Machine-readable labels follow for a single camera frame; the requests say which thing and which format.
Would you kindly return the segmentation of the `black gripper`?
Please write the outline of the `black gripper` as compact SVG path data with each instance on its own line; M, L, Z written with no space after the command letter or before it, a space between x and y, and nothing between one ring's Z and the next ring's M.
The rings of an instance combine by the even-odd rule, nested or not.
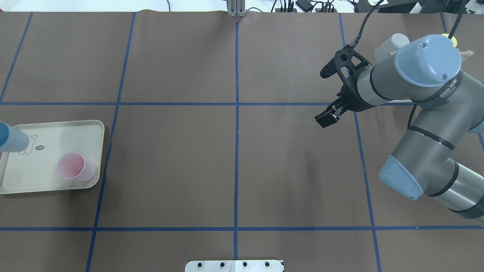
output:
M338 98L322 113L315 116L315 121L322 127L329 127L340 120L340 115L347 111L361 112L373 107L365 102L358 92L357 81L371 63L350 45L337 51L334 57L320 70L320 77L328 79L338 74L343 85Z

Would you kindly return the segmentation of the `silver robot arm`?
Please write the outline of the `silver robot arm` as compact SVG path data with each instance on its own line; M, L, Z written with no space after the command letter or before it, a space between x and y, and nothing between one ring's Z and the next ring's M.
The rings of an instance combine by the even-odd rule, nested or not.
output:
M321 69L342 87L316 122L335 124L347 111L362 112L409 99L421 110L380 170L380 180L404 197L427 195L453 213L483 223L483 175L451 158L466 134L483 131L483 83L461 68L463 52L441 34L411 42L402 33L375 50L371 64L358 39L335 52Z

